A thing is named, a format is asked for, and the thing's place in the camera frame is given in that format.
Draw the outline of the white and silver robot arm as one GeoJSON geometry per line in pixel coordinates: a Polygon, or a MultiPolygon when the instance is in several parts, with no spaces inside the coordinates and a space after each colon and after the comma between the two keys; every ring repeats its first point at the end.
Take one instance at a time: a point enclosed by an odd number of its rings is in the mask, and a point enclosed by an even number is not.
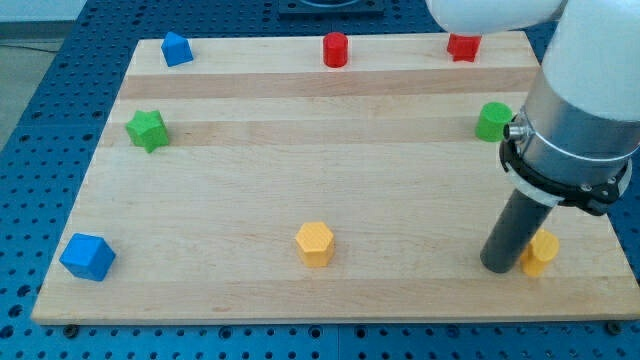
{"type": "Polygon", "coordinates": [[[527,199],[599,216],[624,193],[639,149],[635,0],[427,0],[452,35],[554,21],[556,30],[500,156],[527,199]]]}

